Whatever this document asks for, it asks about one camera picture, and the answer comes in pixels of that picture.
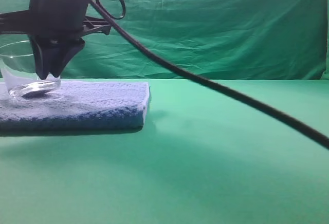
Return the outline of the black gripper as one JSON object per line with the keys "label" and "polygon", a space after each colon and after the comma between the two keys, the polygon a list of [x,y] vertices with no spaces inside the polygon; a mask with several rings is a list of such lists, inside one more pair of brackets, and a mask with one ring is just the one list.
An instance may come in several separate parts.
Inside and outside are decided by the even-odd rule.
{"label": "black gripper", "polygon": [[[1,34],[29,35],[39,79],[45,80],[49,72],[57,78],[70,60],[83,50],[85,41],[81,37],[92,33],[110,33],[108,22],[86,15],[87,7],[87,0],[29,0],[27,10],[1,14]],[[44,38],[76,39],[56,46],[50,70],[44,56],[49,43]]]}

